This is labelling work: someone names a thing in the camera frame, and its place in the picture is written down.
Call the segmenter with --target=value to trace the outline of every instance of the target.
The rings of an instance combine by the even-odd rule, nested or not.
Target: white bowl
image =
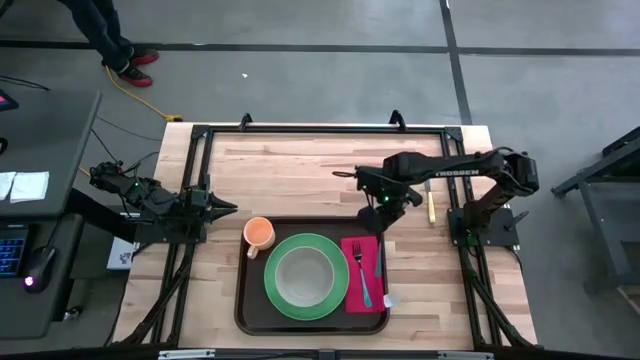
[[[310,307],[321,303],[331,292],[333,265],[321,251],[312,247],[295,248],[276,265],[276,288],[291,305]]]

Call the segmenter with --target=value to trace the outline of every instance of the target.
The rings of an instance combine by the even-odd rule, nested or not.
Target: wooden table
[[[154,177],[171,191],[180,188],[192,125],[172,123],[165,131]],[[487,127],[462,129],[467,153],[492,149]],[[435,226],[429,226],[426,205],[422,204],[408,208],[407,214],[385,233],[389,289],[400,301],[391,309],[389,323],[379,334],[249,336],[234,322],[244,223],[257,215],[354,216],[366,204],[364,195],[356,191],[354,179],[334,177],[331,172],[350,171],[356,164],[381,166],[383,158],[400,151],[442,155],[438,137],[431,135],[216,134],[209,168],[212,187],[218,197],[237,204],[240,210],[209,226],[207,243],[196,248],[180,346],[471,349],[460,261],[448,236],[445,213],[450,204],[444,179],[432,180]],[[493,181],[473,178],[472,184],[475,196],[480,197]],[[424,195],[421,186],[415,190]],[[150,246],[133,262],[114,341],[129,335],[157,299],[167,249],[164,244]],[[522,335],[535,342],[518,263],[503,248],[487,248],[486,253],[497,303]],[[165,329],[172,320],[172,309],[170,304]],[[483,334],[489,339],[483,306],[479,306],[479,312]]]

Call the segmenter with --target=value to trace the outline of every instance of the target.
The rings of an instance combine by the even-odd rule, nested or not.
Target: pink napkin
[[[360,242],[362,271],[364,272],[367,290],[369,290],[369,297],[371,297],[372,303],[370,308],[364,306],[360,268],[353,257],[353,247],[351,245],[354,241]],[[385,311],[382,299],[384,296],[382,277],[375,277],[376,263],[378,261],[378,239],[375,236],[344,238],[340,243],[340,247],[347,258],[347,265],[349,266],[349,288],[346,296],[347,313],[370,314]]]

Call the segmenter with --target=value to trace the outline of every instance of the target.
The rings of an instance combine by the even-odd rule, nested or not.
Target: computer mouse
[[[52,246],[39,247],[31,253],[31,259],[24,272],[24,289],[28,293],[37,294],[46,289],[51,280],[55,257],[56,249]]]

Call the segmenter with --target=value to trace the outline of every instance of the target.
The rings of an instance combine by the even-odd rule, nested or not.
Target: orange cup
[[[242,235],[244,235],[245,241],[250,245],[249,251],[247,251],[247,257],[249,259],[255,259],[258,251],[270,248],[276,240],[273,225],[263,217],[255,217],[247,221],[244,225]]]

